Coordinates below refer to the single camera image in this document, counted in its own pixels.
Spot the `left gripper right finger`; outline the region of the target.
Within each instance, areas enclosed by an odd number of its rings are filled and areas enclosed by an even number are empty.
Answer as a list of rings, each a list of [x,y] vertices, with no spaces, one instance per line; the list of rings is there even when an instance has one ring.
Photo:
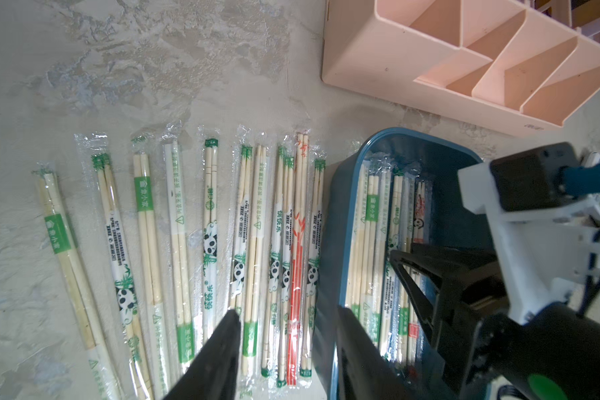
[[[414,399],[348,308],[337,314],[338,398]]]

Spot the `teal plastic storage box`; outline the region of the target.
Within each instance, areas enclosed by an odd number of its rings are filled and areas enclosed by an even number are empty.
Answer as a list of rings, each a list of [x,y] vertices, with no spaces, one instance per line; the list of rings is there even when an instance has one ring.
[[[370,153],[386,153],[402,164],[418,162],[433,180],[433,211],[428,243],[455,248],[493,249],[488,221],[466,210],[458,170],[481,163],[472,150],[406,128],[386,128],[340,163],[330,184],[318,280],[313,365],[329,399],[338,396],[337,308],[345,301],[355,215],[355,195],[362,162]]]

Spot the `chopsticks red print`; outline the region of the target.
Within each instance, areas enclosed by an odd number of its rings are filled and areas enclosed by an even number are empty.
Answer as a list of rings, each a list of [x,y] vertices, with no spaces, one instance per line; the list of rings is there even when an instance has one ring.
[[[294,176],[292,230],[292,284],[288,334],[287,385],[294,387],[298,380],[299,334],[302,311],[303,242],[305,232],[305,203],[308,166],[308,134],[297,133]]]

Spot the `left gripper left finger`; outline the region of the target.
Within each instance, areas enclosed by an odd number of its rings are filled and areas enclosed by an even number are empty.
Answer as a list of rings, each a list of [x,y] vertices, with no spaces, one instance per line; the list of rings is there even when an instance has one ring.
[[[165,399],[235,399],[240,328],[236,311],[227,311],[188,371]]]

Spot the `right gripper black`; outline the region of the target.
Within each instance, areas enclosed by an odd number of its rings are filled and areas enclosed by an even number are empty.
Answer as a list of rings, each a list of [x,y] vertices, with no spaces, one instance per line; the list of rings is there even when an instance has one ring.
[[[415,243],[389,261],[460,398],[502,375],[530,399],[600,399],[600,324],[562,303],[512,321],[494,251]]]

